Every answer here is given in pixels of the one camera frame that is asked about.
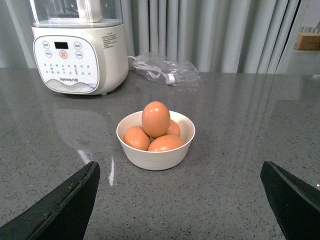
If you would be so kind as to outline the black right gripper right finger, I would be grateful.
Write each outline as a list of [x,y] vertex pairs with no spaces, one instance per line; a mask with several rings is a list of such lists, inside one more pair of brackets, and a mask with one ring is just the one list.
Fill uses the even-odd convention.
[[260,178],[268,203],[287,240],[320,238],[320,191],[271,161]]

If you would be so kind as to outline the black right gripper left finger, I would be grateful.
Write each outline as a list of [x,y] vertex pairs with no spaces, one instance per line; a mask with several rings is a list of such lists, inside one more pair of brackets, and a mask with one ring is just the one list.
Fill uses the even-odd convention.
[[82,240],[94,208],[100,166],[91,161],[0,228],[2,240]]

